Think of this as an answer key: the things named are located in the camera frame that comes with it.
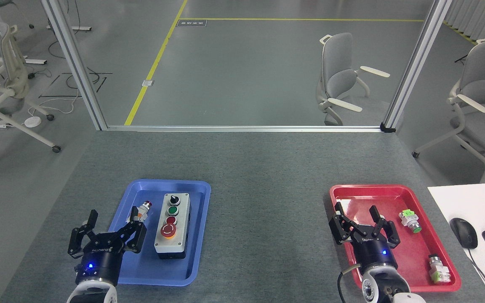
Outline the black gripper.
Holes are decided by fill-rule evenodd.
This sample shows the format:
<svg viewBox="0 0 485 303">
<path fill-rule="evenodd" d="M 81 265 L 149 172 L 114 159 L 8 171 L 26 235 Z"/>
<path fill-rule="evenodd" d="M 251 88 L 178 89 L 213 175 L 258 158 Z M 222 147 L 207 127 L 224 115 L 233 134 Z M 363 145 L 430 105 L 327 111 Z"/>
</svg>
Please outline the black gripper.
<svg viewBox="0 0 485 303">
<path fill-rule="evenodd" d="M 354 233 L 359 235 L 353 236 L 353 250 L 357 263 L 360 263 L 360 273 L 365 274 L 371 267 L 375 266 L 392 266 L 398 268 L 398 264 L 391 248 L 395 248 L 399 243 L 399 235 L 393 221 L 387 221 L 380 215 L 377 207 L 372 205 L 369 209 L 370 215 L 375 226 L 372 230 L 372 237 L 362 237 L 360 226 L 346 217 L 341 202 L 334 205 L 335 212 L 329 220 L 329 227 L 335 242 L 338 245 L 346 241 L 351 241 L 350 237 Z"/>
<path fill-rule="evenodd" d="M 131 251 L 140 253 L 147 228 L 138 218 L 139 209 L 133 206 L 129 222 L 112 235 L 96 235 L 98 212 L 91 210 L 89 217 L 82 226 L 73 228 L 69 240 L 68 254 L 73 258 L 82 256 L 82 260 L 75 267 L 76 282 L 99 280 L 104 282 L 118 282 L 123 253 Z M 82 248 L 84 236 L 91 240 Z"/>
</svg>

